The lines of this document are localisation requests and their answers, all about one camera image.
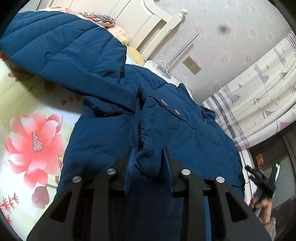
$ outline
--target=wall outlet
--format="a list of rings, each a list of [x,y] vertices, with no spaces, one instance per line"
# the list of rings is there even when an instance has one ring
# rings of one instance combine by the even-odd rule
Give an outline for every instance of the wall outlet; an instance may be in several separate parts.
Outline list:
[[[182,62],[194,75],[196,75],[201,68],[189,56]]]

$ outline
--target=flower stem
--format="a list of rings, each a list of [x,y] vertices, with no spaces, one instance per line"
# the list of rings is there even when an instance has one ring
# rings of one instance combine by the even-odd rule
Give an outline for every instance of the flower stem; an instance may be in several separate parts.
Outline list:
[[[53,189],[56,189],[56,188],[57,188],[56,186],[50,185],[50,184],[48,184],[48,183],[47,183],[45,186],[46,186],[46,187],[49,187],[49,188],[53,188]]]

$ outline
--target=bed sheet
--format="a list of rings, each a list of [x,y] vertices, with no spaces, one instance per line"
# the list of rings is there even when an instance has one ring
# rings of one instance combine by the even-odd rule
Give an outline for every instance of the bed sheet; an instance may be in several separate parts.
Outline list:
[[[129,57],[126,63],[136,64]],[[0,210],[23,240],[53,201],[82,112],[80,96],[24,71],[0,50]]]

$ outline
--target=person's hand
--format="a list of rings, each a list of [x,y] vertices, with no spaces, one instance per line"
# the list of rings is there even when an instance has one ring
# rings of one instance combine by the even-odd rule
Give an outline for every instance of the person's hand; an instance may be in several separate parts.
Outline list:
[[[258,217],[259,221],[265,225],[270,222],[270,217],[271,217],[271,210],[272,210],[272,201],[269,201],[267,199],[262,200],[259,202],[257,205],[255,205],[256,201],[254,198],[252,198],[251,203],[250,203],[250,208],[262,208],[261,214]]]

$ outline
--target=bed headboard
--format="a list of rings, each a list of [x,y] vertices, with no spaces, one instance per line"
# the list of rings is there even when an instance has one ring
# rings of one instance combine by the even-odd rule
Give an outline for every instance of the bed headboard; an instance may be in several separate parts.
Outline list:
[[[153,0],[51,0],[47,7],[59,6],[75,12],[96,12],[111,16],[130,37],[129,46],[137,49],[147,35],[161,21],[166,24],[141,53],[147,60],[156,47],[187,14],[185,9],[171,16],[158,8]]]

